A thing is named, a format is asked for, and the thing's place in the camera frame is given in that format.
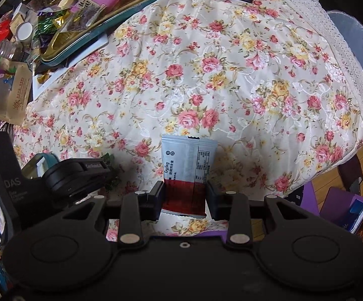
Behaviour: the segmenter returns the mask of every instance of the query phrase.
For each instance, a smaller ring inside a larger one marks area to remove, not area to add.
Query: floral tablecloth
[[[158,0],[28,105],[14,148],[109,152],[117,198],[162,179],[163,133],[217,140],[222,190],[285,196],[363,145],[363,71],[316,0]]]

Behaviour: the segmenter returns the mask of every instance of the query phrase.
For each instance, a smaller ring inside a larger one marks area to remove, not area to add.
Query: plastic container
[[[363,68],[363,25],[342,11],[327,12]]]

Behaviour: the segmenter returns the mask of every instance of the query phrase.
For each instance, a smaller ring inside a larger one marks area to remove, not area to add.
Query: snack packet
[[[31,89],[32,76],[26,63],[0,57],[0,119],[21,125]]]
[[[205,186],[217,141],[179,135],[162,135],[163,209],[205,217]]]

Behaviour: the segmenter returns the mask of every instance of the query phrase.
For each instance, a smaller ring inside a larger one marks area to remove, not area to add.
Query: nutrition label
[[[206,183],[210,167],[209,155],[210,152],[198,151],[195,182]]]

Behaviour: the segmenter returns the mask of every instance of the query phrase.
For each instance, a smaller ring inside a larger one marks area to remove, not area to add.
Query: purple box
[[[363,202],[362,196],[331,187],[320,210],[320,216],[332,223],[339,223],[356,199]]]

